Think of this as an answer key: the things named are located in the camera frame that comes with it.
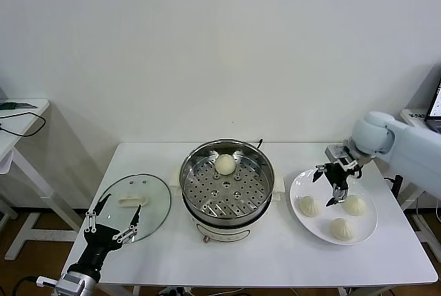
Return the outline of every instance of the laptop screen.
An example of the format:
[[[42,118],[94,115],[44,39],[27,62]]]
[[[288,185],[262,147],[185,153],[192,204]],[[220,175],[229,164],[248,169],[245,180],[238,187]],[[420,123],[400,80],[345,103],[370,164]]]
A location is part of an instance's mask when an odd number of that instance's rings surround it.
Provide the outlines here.
[[[431,109],[429,110],[428,117],[441,117],[441,81],[438,84],[436,90],[436,97],[432,102]]]

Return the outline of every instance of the white table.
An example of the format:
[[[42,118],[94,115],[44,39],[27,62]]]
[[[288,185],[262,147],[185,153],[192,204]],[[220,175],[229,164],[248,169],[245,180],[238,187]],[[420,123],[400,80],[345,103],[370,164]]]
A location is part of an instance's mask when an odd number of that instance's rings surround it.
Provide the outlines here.
[[[133,173],[151,173],[168,183],[196,146],[120,144],[91,207],[108,186]],[[301,171],[327,162],[326,146],[264,143],[261,149],[285,176],[289,189]],[[436,271],[373,162],[363,168],[360,181],[378,209],[378,228],[362,244],[338,246],[312,235],[291,214],[285,194],[281,201],[271,203],[258,229],[246,239],[231,244],[204,244],[182,198],[174,196],[170,214],[157,232],[108,255],[101,271],[101,288],[111,292],[117,288],[115,285],[372,286],[359,289],[354,295],[375,295],[390,286],[437,281]],[[78,260],[84,248],[80,233],[63,272]],[[122,289],[113,292],[128,294]]]
[[[429,129],[424,121],[427,109],[404,109],[400,116],[409,125],[414,127],[421,127]],[[424,193],[424,190],[417,185],[410,184],[398,197],[401,209],[407,209],[416,199]],[[412,215],[412,220],[415,222],[419,231],[416,232],[418,239],[421,242],[426,242],[437,261],[441,262],[441,244],[439,243],[435,234],[433,234],[429,224],[422,215]]]
[[[41,115],[48,107],[49,102],[46,99],[10,99],[8,101],[18,103],[29,103],[36,106],[36,109],[15,109],[15,110],[1,110],[0,116],[8,116],[13,114],[20,114],[23,112],[33,112],[36,115]],[[25,134],[27,130],[39,119],[33,115],[25,115],[14,118],[1,119],[1,127],[18,134]],[[25,221],[21,230],[11,244],[8,252],[5,255],[6,260],[15,260],[23,247],[26,240],[42,240],[42,241],[71,241],[73,242],[80,229],[82,219],[73,211],[73,209],[60,197],[54,189],[40,176],[38,171],[21,155],[21,153],[14,148],[20,137],[0,131],[0,160],[3,160],[10,152],[12,152],[12,161],[24,172],[31,181],[33,181],[32,188],[40,196],[40,198],[57,213],[66,223],[72,227],[73,231],[53,231],[32,229],[39,218],[39,213],[31,213]],[[0,210],[5,212],[2,220],[3,224],[7,219],[15,219],[17,214],[11,209],[7,208],[6,204],[0,202]]]

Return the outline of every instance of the laptop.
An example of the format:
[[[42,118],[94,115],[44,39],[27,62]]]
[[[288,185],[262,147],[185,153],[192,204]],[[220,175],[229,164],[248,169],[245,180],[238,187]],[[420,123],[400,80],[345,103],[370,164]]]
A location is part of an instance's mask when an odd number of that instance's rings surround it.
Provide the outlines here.
[[[427,126],[441,133],[441,79],[425,118]]]

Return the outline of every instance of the stainless steel pot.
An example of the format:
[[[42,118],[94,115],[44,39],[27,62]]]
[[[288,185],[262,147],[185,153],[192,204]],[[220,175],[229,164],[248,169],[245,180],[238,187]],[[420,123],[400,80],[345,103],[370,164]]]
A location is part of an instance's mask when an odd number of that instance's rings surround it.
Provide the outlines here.
[[[234,173],[214,168],[221,154],[232,155]],[[274,188],[274,170],[254,146],[230,139],[204,143],[184,160],[179,173],[183,199],[190,213],[212,227],[232,229],[255,222],[267,209]]]

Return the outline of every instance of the white wall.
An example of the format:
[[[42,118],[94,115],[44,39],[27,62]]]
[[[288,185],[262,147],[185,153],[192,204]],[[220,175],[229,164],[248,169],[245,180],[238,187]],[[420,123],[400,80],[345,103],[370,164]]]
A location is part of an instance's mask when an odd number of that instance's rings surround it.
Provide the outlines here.
[[[324,142],[397,114],[440,57],[440,18],[439,0],[0,0],[0,82],[51,100],[24,150],[86,206],[121,141]]]

